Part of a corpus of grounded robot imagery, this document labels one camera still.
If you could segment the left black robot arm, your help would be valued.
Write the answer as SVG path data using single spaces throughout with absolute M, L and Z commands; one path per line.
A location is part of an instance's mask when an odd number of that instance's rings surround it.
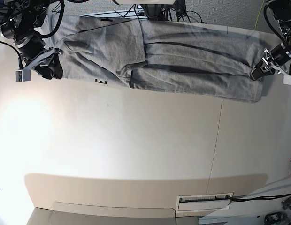
M 263 57 L 251 72 L 252 80 L 275 73 L 283 75 L 283 83 L 291 85 L 291 0 L 265 0 L 261 6 L 268 27 L 281 40 Z

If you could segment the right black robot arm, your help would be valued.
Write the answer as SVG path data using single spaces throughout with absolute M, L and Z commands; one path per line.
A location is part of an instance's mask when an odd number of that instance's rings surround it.
M 41 34 L 36 28 L 42 26 L 46 12 L 52 4 L 50 0 L 0 0 L 0 34 L 12 39 L 12 49 L 18 56 L 19 69 L 15 72 L 17 82 L 31 80 L 31 71 L 45 79 L 61 79 L 63 69 L 59 48 L 45 48 L 44 39 L 52 37 L 62 22 L 65 3 L 60 1 L 60 12 L 54 29 Z

